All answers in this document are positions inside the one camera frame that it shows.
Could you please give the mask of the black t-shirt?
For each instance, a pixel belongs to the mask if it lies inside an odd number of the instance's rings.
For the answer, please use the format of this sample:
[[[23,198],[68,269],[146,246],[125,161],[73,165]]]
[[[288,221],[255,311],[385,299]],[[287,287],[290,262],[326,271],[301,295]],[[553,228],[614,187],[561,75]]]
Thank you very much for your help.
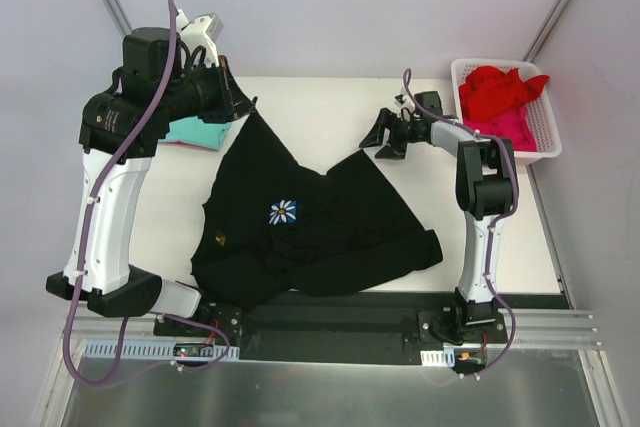
[[[443,260],[436,232],[364,152],[320,174],[257,113],[224,155],[203,211],[191,274],[204,295],[244,310],[291,289],[352,295]]]

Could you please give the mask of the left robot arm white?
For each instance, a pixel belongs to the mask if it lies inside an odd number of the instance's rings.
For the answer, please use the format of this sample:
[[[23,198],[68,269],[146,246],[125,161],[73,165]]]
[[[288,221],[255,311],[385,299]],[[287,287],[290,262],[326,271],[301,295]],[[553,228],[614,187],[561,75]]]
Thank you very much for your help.
[[[103,317],[169,314],[188,335],[204,334],[210,310],[200,292],[129,262],[141,188],[172,122],[236,121],[255,108],[217,52],[217,33],[189,24],[138,28],[123,39],[123,64],[82,112],[83,205],[67,265],[48,293],[84,301]]]

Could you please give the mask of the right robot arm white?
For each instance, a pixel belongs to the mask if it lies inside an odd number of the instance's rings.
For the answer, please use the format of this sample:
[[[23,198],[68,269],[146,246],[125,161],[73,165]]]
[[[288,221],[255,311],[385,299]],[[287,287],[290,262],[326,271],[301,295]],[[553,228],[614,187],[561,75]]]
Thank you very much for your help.
[[[475,132],[445,116],[435,91],[417,94],[414,109],[402,94],[395,100],[400,111],[382,108],[359,146],[377,147],[378,159],[401,160],[409,145],[425,142],[455,158],[455,195],[466,228],[463,270],[450,311],[434,318],[430,332],[460,345],[498,321],[499,242],[519,201],[513,150],[508,140]]]

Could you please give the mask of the folded teal t-shirt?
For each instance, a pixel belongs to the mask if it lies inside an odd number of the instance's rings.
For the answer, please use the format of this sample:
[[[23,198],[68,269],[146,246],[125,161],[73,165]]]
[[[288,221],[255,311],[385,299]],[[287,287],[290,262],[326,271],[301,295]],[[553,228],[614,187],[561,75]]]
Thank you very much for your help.
[[[220,150],[231,124],[206,123],[189,117],[169,124],[169,132],[161,143],[180,144],[208,150]]]

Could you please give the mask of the red t-shirt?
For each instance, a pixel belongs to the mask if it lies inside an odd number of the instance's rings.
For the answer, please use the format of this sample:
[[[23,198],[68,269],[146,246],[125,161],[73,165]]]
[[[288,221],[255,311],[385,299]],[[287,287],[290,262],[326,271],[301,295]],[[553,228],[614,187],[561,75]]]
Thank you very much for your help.
[[[549,80],[541,74],[523,81],[517,68],[503,72],[492,66],[478,67],[458,89],[462,113],[472,121],[488,122],[536,100]]]

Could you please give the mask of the magenta t-shirt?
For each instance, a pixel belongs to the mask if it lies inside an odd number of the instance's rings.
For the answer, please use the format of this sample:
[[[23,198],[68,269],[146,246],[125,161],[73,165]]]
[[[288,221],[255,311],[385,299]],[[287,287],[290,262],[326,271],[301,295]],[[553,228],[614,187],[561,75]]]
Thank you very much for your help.
[[[537,143],[527,123],[527,113],[527,107],[523,106],[505,111],[489,121],[478,122],[466,119],[464,123],[482,134],[508,138],[515,151],[536,152]]]

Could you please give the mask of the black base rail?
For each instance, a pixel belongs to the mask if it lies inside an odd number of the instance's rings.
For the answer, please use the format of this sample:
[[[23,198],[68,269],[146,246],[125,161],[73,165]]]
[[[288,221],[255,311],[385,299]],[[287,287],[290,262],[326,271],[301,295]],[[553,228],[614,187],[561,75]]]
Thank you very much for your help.
[[[157,321],[157,337],[207,337],[239,348],[243,360],[415,366],[440,342],[427,326],[452,306],[447,292],[365,292],[347,297],[308,297],[287,292],[245,311],[205,299],[189,326]]]

